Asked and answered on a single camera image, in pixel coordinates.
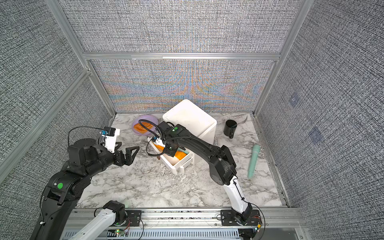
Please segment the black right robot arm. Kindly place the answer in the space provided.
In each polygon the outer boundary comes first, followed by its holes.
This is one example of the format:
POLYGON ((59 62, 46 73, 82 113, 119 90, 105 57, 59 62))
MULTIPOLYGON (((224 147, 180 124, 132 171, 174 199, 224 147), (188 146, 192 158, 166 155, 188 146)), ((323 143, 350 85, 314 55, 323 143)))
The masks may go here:
POLYGON ((238 225, 254 224, 258 228, 263 224, 264 218, 260 216, 261 210, 253 208, 255 205, 246 200, 237 177, 236 163, 231 151, 226 146, 214 146, 193 135, 184 126, 175 126, 161 122, 156 125, 160 134, 157 141, 164 145, 161 154, 175 157, 179 149, 187 149, 197 154, 209 165, 211 179, 222 186, 231 202, 231 215, 225 217, 238 225))

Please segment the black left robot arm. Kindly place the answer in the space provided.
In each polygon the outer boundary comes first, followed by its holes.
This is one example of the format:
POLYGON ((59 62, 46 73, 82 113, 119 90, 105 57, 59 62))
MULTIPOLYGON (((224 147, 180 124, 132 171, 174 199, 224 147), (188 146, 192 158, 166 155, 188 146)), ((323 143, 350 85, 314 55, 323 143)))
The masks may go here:
POLYGON ((109 166, 130 166, 139 147, 111 153, 95 139, 81 139, 68 147, 69 160, 48 181, 40 200, 40 216, 32 240, 58 240, 92 177, 109 166))

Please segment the mint green tube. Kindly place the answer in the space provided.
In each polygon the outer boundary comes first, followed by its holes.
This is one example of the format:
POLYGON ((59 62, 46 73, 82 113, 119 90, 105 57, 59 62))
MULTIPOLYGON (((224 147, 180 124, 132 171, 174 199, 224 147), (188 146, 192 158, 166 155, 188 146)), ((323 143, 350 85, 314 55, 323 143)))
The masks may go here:
POLYGON ((251 179, 254 176, 255 169, 256 169, 256 164, 258 162, 258 156, 261 151, 261 146, 260 145, 254 145, 252 148, 252 154, 251 154, 251 159, 249 162, 249 167, 248 167, 248 179, 251 179))

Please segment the white drawer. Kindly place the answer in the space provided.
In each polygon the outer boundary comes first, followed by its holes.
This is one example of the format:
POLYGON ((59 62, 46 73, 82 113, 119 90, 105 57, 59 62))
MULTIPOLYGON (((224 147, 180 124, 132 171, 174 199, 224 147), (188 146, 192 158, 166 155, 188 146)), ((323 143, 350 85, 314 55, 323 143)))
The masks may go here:
POLYGON ((156 158, 158 160, 160 160, 162 163, 164 163, 165 166, 174 175, 184 174, 185 170, 186 170, 186 167, 188 167, 190 164, 193 163, 193 158, 194 158, 193 153, 190 152, 187 149, 183 150, 183 149, 179 148, 178 151, 182 151, 182 152, 186 153, 187 156, 185 158, 183 158, 182 160, 178 160, 175 156, 174 157, 170 157, 170 156, 168 156, 166 154, 163 154, 161 156, 156 156, 156 158))

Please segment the orange microphone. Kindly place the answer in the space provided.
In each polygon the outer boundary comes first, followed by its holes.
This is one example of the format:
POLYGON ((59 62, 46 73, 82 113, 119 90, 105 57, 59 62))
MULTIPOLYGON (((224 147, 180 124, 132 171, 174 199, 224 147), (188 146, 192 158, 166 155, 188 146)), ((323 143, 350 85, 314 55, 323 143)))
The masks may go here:
MULTIPOLYGON (((160 146, 160 145, 155 145, 155 147, 161 152, 164 150, 164 147, 163 146, 160 146)), ((185 158, 187 156, 186 153, 182 152, 182 151, 177 151, 175 153, 175 157, 178 159, 178 160, 182 160, 183 158, 185 158)))

